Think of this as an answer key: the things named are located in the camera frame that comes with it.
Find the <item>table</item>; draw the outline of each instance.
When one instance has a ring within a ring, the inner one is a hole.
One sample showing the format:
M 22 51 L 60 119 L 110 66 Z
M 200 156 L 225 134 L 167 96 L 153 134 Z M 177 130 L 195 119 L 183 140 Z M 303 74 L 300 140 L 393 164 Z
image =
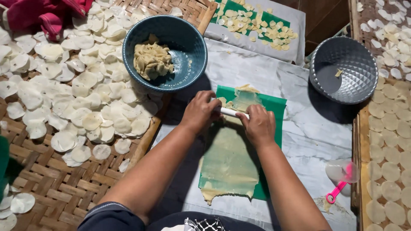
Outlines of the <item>table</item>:
M 182 118 L 189 99 L 199 90 L 216 90 L 217 85 L 236 87 L 250 83 L 263 94 L 287 99 L 284 112 L 282 150 L 334 231 L 355 230 L 356 217 L 350 211 L 350 186 L 336 203 L 324 209 L 323 199 L 335 185 L 325 174 L 328 160 L 351 158 L 351 122 L 356 111 L 339 105 L 314 90 L 307 69 L 259 55 L 235 46 L 206 39 L 208 65 L 205 75 L 172 99 L 154 145 Z M 180 211 L 224 215 L 278 230 L 269 201 L 219 196 L 208 206 L 198 188 L 198 161 L 203 154 L 203 137 L 191 147 L 164 199 L 153 211 L 152 220 Z

